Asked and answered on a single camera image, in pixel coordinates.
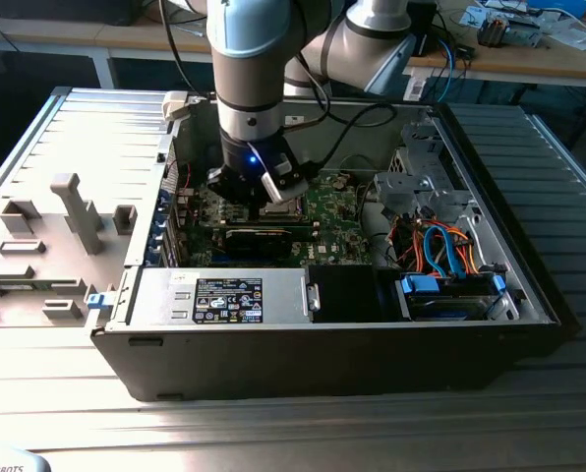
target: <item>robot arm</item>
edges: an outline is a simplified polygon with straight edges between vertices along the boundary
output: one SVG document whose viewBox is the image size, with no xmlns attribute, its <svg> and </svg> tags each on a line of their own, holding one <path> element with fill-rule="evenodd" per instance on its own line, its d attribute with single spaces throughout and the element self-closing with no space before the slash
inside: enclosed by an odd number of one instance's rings
<svg viewBox="0 0 586 472">
<path fill-rule="evenodd" d="M 320 77 L 382 94 L 415 43 L 406 0 L 360 0 L 345 16 L 343 0 L 186 1 L 207 13 L 212 47 L 224 163 L 208 186 L 256 211 L 303 194 L 317 171 L 283 136 L 285 70 L 287 82 L 305 83 L 299 70 L 293 77 L 295 55 Z"/>
</svg>

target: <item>green circuit board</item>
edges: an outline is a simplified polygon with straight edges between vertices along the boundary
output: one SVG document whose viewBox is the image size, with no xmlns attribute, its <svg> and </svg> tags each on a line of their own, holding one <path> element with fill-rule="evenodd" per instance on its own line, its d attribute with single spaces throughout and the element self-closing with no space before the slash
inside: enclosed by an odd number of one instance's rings
<svg viewBox="0 0 586 472">
<path fill-rule="evenodd" d="M 370 245 L 356 217 L 356 185 L 346 174 L 323 171 L 310 182 L 304 197 L 261 210 L 259 223 L 247 210 L 234 206 L 207 188 L 191 197 L 192 217 L 186 218 L 188 266 L 299 267 L 360 265 L 371 262 Z M 245 228 L 285 231 L 293 243 L 286 258 L 234 260 L 221 241 L 227 231 Z"/>
</svg>

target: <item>power supply label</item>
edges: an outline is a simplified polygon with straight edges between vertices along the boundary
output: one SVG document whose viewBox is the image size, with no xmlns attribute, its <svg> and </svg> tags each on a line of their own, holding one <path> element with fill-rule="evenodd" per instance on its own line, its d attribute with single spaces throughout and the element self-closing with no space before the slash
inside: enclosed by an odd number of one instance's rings
<svg viewBox="0 0 586 472">
<path fill-rule="evenodd" d="M 262 323 L 261 278 L 198 278 L 193 322 Z"/>
</svg>

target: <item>motherboard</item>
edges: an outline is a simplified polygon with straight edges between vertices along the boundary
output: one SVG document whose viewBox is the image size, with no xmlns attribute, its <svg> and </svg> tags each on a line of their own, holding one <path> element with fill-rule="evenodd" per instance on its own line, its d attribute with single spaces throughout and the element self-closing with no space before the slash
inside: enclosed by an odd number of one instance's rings
<svg viewBox="0 0 586 472">
<path fill-rule="evenodd" d="M 185 205 L 187 266 L 299 267 L 369 264 L 370 244 L 357 217 L 360 183 L 323 171 L 308 192 L 250 218 L 205 186 L 190 189 Z"/>
</svg>

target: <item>black box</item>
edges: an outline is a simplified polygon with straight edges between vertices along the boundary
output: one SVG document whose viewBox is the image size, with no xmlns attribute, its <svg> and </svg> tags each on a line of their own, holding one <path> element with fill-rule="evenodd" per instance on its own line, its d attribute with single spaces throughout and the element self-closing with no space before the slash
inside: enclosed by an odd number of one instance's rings
<svg viewBox="0 0 586 472">
<path fill-rule="evenodd" d="M 105 23 L 125 27 L 142 12 L 142 0 L 0 0 L 0 18 Z"/>
<path fill-rule="evenodd" d="M 410 0 L 407 3 L 407 14 L 411 18 L 411 33 L 416 37 L 414 56 L 427 54 L 430 43 L 430 30 L 433 18 L 438 10 L 435 0 Z"/>
</svg>

